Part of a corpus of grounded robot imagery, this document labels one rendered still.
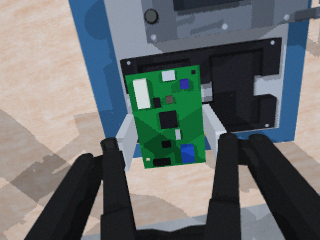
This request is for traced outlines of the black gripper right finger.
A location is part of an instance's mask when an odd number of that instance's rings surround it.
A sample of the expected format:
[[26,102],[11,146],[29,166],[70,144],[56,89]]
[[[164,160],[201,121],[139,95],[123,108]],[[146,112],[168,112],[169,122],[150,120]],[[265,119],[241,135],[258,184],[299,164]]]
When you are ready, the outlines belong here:
[[241,240],[238,162],[248,166],[285,240],[320,240],[320,196],[273,142],[263,134],[238,139],[209,104],[202,114],[216,160],[203,240]]

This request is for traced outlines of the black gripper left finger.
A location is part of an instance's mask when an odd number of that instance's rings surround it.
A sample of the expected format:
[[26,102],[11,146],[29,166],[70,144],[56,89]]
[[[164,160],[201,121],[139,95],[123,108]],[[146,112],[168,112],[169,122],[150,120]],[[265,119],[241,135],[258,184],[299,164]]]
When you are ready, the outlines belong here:
[[134,115],[127,114],[117,135],[100,142],[102,155],[76,158],[24,240],[81,240],[102,180],[100,240],[135,240],[125,172],[137,140]]

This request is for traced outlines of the green circuit board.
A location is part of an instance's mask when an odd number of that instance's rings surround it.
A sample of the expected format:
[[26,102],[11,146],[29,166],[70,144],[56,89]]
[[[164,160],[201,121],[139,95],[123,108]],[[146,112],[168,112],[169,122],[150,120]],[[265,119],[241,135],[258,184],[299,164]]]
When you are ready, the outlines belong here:
[[125,78],[144,168],[205,163],[199,65]]

